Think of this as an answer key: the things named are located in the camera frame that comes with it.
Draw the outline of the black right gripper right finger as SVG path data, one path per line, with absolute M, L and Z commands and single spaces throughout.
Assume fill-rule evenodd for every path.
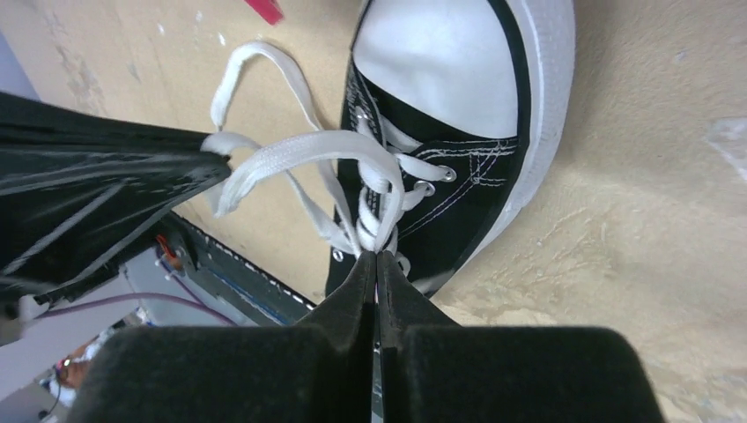
M 387 422 L 661 422 L 640 359 L 614 330 L 461 326 L 377 256 Z

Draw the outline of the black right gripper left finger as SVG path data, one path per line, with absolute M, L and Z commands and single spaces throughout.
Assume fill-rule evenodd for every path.
M 376 257 L 291 326 L 136 327 L 110 338 L 71 422 L 367 422 Z

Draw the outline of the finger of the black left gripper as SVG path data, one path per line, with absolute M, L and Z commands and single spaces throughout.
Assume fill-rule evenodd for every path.
M 205 134 L 1 96 L 1 298 L 106 284 L 176 205 L 223 181 Z

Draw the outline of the white shoelace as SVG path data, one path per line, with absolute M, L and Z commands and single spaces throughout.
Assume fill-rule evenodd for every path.
M 312 132 L 261 146 L 249 137 L 223 129 L 244 64 L 256 56 L 269 59 L 280 70 Z M 354 257 L 366 251 L 388 251 L 404 273 L 410 272 L 410 260 L 397 247 L 396 224 L 405 212 L 434 194 L 435 182 L 454 180 L 453 170 L 381 145 L 368 125 L 371 115 L 363 110 L 354 114 L 358 124 L 354 131 L 324 129 L 300 67 L 292 57 L 264 41 L 245 43 L 232 52 L 212 99 L 210 115 L 216 130 L 203 141 L 202 151 L 222 156 L 239 148 L 253 152 L 224 182 L 208 190 L 207 197 L 215 216 L 233 212 L 259 182 L 284 174 L 317 233 L 334 251 Z M 363 187 L 359 191 L 356 214 L 351 213 L 343 187 L 334 174 L 336 160 L 358 163 Z M 308 196 L 292 175 L 292 169 L 307 164 L 317 166 L 333 199 L 340 218 L 338 222 Z

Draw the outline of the black canvas sneaker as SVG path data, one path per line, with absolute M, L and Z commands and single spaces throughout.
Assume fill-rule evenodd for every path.
M 400 161 L 415 197 L 392 238 L 436 294 L 536 194 L 573 82 L 570 1 L 367 1 L 340 126 Z

